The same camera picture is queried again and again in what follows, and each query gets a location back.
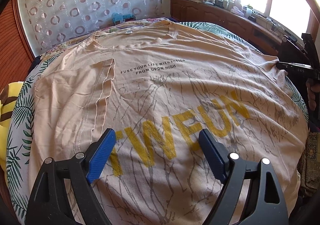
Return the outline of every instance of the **beige t-shirt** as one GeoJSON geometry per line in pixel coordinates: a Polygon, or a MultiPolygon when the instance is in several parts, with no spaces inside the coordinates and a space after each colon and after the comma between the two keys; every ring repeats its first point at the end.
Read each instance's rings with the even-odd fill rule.
{"type": "MultiPolygon", "coordinates": [[[[300,185],[296,166],[308,130],[276,57],[162,21],[112,33],[59,58],[35,84],[30,188],[46,157],[71,158],[113,128],[116,146],[92,184],[110,221],[202,224],[221,190],[197,142],[199,131],[208,128],[243,159],[269,158],[292,211],[300,185]],[[112,59],[110,93],[110,86],[102,88],[110,73],[98,67],[104,75],[97,79],[92,66],[108,62],[112,69],[112,59]],[[93,81],[83,85],[82,78],[93,81]],[[92,94],[95,87],[100,89],[91,100],[72,97],[74,91],[92,94]]],[[[233,221],[244,202],[242,193],[233,221]]]]}

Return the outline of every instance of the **blue gripper pad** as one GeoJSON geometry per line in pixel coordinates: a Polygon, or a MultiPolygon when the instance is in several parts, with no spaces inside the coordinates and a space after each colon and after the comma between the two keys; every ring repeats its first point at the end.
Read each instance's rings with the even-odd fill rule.
{"type": "Polygon", "coordinates": [[[200,131],[199,144],[214,177],[220,180],[222,184],[225,184],[229,175],[229,152],[223,144],[214,139],[207,129],[200,131]]]}
{"type": "Polygon", "coordinates": [[[91,160],[89,161],[89,171],[86,175],[89,184],[100,177],[111,151],[116,144],[116,133],[113,129],[107,129],[98,142],[100,142],[101,139],[103,141],[95,150],[91,160]]]}

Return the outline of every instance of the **green leaf pattern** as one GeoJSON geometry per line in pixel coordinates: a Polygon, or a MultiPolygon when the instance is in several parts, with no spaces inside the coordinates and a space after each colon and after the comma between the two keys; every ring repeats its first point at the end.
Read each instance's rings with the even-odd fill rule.
{"type": "MultiPolygon", "coordinates": [[[[221,26],[204,22],[185,22],[181,24],[227,37],[233,41],[240,42],[251,49],[257,50],[251,44],[221,26]]],[[[62,52],[57,53],[52,58],[45,60],[29,74],[23,83],[22,89],[17,98],[16,106],[12,113],[7,142],[6,167],[12,205],[17,214],[18,220],[22,225],[24,225],[30,196],[28,186],[28,164],[33,138],[35,113],[33,86],[38,79],[38,76],[41,75],[41,73],[43,73],[61,53],[62,52]]],[[[303,110],[306,120],[308,121],[307,107],[296,88],[292,83],[290,83],[288,84],[289,88],[294,91],[292,99],[303,110]]]]}

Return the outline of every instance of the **bed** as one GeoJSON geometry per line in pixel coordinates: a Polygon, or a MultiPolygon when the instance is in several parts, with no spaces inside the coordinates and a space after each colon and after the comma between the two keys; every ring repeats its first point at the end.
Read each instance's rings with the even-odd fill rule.
{"type": "MultiPolygon", "coordinates": [[[[140,21],[134,21],[117,25],[104,29],[95,33],[96,38],[99,34],[110,34],[117,31],[126,29],[128,31],[132,29],[144,28],[151,26],[154,23],[160,22],[165,18],[159,19],[144,19],[140,21]]],[[[226,39],[232,40],[235,43],[244,45],[251,50],[257,51],[252,45],[244,41],[240,37],[234,35],[221,26],[204,23],[204,22],[182,22],[184,26],[198,29],[201,31],[207,31],[218,36],[222,36],[226,39]]],[[[30,72],[26,78],[20,94],[17,98],[16,107],[12,114],[12,122],[9,130],[8,144],[7,144],[7,175],[9,181],[9,193],[11,202],[16,213],[16,216],[21,224],[24,224],[26,210],[28,206],[28,198],[30,195],[30,188],[28,184],[29,173],[29,157],[32,147],[32,138],[34,126],[37,123],[34,122],[34,84],[39,75],[41,75],[47,67],[53,63],[66,49],[76,46],[78,43],[85,40],[89,35],[79,37],[68,42],[65,42],[58,47],[49,50],[47,53],[40,57],[40,63],[30,72]]],[[[286,78],[286,86],[291,90],[291,100],[297,105],[297,110],[301,112],[304,117],[304,125],[308,122],[307,107],[300,96],[299,92],[291,81],[286,78]]]]}

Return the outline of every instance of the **round rivet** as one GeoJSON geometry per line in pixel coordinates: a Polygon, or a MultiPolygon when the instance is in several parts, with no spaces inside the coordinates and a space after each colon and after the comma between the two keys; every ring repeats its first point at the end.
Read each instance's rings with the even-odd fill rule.
{"type": "Polygon", "coordinates": [[[84,158],[84,153],[82,153],[82,152],[77,153],[77,154],[76,154],[76,158],[77,158],[77,159],[84,158]]]}
{"type": "Polygon", "coordinates": [[[52,158],[51,157],[48,157],[45,161],[44,161],[46,164],[50,164],[52,162],[52,158]]]}
{"type": "Polygon", "coordinates": [[[230,158],[232,158],[233,160],[237,160],[239,159],[239,155],[237,153],[231,153],[230,158]]]}
{"type": "Polygon", "coordinates": [[[270,160],[268,158],[262,158],[262,162],[264,164],[270,164],[270,160]]]}

